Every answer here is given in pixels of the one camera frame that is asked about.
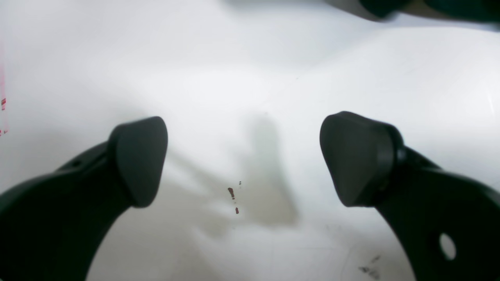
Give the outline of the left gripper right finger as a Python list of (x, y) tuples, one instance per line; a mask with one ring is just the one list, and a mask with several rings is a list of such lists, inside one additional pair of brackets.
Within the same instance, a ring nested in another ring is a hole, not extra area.
[(384, 217), (416, 280), (499, 280), (498, 191), (441, 169), (395, 126), (351, 112), (324, 119), (320, 148), (340, 201)]

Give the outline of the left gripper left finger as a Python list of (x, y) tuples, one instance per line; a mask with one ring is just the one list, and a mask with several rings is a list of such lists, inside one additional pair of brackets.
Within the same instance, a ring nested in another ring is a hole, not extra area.
[(84, 281), (129, 208), (154, 201), (168, 131), (161, 117), (117, 126), (59, 169), (1, 194), (1, 280)]

